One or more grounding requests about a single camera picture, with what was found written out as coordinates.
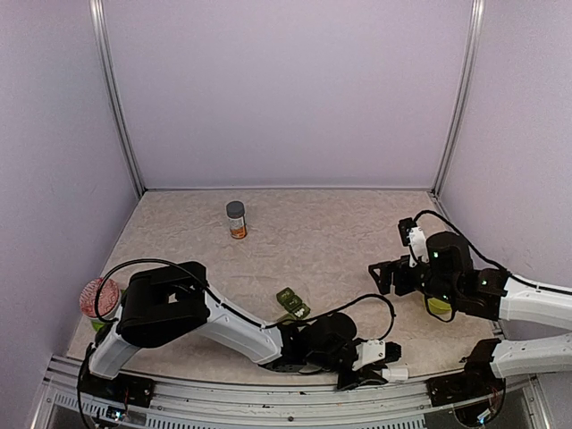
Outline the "orange pill bottle grey cap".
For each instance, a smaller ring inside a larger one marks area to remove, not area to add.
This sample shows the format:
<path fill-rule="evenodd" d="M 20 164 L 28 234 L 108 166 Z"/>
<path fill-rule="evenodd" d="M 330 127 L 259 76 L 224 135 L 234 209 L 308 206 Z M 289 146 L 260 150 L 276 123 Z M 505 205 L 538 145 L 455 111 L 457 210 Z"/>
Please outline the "orange pill bottle grey cap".
<path fill-rule="evenodd" d="M 236 240 L 242 240 L 248 234 L 245 214 L 245 207 L 241 201 L 234 200 L 226 205 L 229 230 L 231 236 Z"/>

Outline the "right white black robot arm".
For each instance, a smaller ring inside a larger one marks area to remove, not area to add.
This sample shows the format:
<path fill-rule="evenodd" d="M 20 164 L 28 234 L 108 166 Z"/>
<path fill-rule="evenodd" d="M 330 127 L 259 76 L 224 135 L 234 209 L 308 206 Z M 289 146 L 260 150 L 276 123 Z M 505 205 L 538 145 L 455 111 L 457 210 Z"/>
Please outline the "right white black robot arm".
<path fill-rule="evenodd" d="M 450 313 L 494 322 L 521 321 L 559 328 L 563 334 L 528 341 L 479 341 L 457 378 L 458 390 L 474 397 L 492 379 L 523 374 L 568 372 L 571 369 L 571 290 L 526 279 L 487 257 L 476 269 L 478 251 L 453 224 L 425 236 L 416 218 L 399 221 L 401 243 L 408 253 L 368 267 L 383 295 L 419 292 L 425 301 L 438 299 Z"/>

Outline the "green weekly pill organizer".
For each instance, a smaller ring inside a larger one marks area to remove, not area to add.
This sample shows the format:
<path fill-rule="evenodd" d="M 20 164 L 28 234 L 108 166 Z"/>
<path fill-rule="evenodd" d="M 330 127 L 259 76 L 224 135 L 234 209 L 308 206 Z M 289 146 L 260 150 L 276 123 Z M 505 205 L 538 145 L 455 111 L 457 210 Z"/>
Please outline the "green weekly pill organizer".
<path fill-rule="evenodd" d="M 278 322 L 303 320 L 310 315 L 310 307 L 291 288 L 279 291 L 276 294 L 276 300 L 286 311 L 283 316 L 278 318 Z M 295 312 L 300 307 L 304 307 L 307 312 L 303 317 L 296 317 Z"/>

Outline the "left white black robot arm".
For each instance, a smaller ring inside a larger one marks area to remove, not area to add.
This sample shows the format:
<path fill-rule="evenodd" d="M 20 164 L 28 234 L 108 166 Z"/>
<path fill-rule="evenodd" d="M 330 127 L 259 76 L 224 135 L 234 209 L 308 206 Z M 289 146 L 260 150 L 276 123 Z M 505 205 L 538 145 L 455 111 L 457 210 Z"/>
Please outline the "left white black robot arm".
<path fill-rule="evenodd" d="M 384 337 L 364 340 L 342 308 L 303 320 L 267 322 L 234 306 L 194 261 L 150 259 L 154 269 L 131 276 L 117 315 L 108 319 L 86 350 L 82 371 L 108 398 L 125 388 L 120 372 L 140 350 L 155 349 L 191 332 L 239 352 L 276 373 L 335 373 L 339 391 L 399 383 L 405 367 L 390 368 L 401 347 Z"/>

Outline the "small white pill bottle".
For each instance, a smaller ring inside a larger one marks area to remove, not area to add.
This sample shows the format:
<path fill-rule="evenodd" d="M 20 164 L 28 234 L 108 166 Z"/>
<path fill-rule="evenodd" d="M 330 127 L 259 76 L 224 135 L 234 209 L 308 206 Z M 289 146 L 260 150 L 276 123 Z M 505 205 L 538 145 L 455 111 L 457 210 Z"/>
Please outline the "small white pill bottle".
<path fill-rule="evenodd" d="M 404 383 L 408 380 L 408 369 L 406 367 L 384 368 L 381 376 L 388 383 Z"/>

